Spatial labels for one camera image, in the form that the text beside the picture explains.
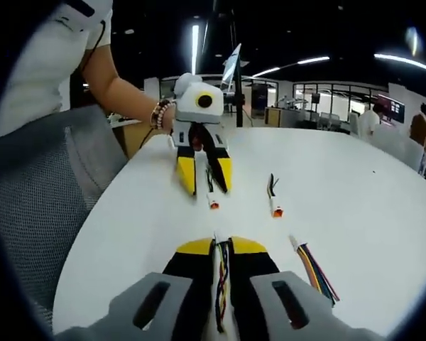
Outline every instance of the person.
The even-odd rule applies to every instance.
[[[87,6],[97,6],[93,17],[85,16],[90,21],[87,29],[72,25],[79,12],[67,22],[66,13],[76,11],[67,4],[60,5],[38,27],[17,60],[0,102],[0,137],[60,112],[60,85],[76,69],[102,108],[170,133],[175,107],[149,97],[116,71],[110,48],[112,2],[84,1]],[[199,141],[195,143],[199,150]]]
[[[420,112],[412,118],[410,138],[420,144],[426,153],[426,104],[421,104]]]
[[[375,103],[372,109],[367,110],[362,115],[360,115],[358,120],[360,127],[360,137],[363,141],[368,143],[371,142],[374,129],[381,123],[383,111],[383,105],[380,103]]]

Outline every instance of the white shirt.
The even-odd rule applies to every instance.
[[[360,138],[370,143],[371,142],[371,136],[369,135],[369,132],[374,132],[374,129],[377,125],[381,123],[380,117],[373,111],[368,110],[364,112],[359,118],[359,127],[360,127]]]
[[[111,41],[110,11],[98,43]],[[0,136],[62,109],[59,87],[69,82],[86,50],[93,49],[102,24],[91,31],[72,32],[57,21],[47,21],[33,34],[14,65],[0,102]]]

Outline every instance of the bracelet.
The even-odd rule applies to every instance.
[[[161,130],[163,128],[163,117],[165,112],[174,105],[168,99],[162,99],[151,112],[150,125],[154,129]]]

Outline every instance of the white table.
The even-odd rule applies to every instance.
[[[219,230],[266,246],[281,271],[307,281],[289,233],[307,242],[341,301],[334,314],[387,335],[426,289],[426,181],[384,152],[328,131],[237,129],[229,139],[233,188],[210,211],[206,158],[197,200],[174,174],[167,136],[153,137],[117,175],[84,223],[60,277],[54,332],[88,326],[110,300],[175,249]],[[268,176],[285,209],[271,218]]]

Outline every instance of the dark ceiling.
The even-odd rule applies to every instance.
[[[426,1],[384,0],[114,0],[112,50],[122,77],[141,84],[147,77],[190,71],[191,26],[208,23],[198,73],[222,73],[231,54],[231,22],[242,43],[244,75],[328,55],[331,60],[296,65],[263,77],[280,80],[398,82],[426,96],[426,71],[374,60],[384,52],[426,64]],[[411,57],[405,42],[415,27],[422,50]],[[133,29],[134,34],[125,34]]]

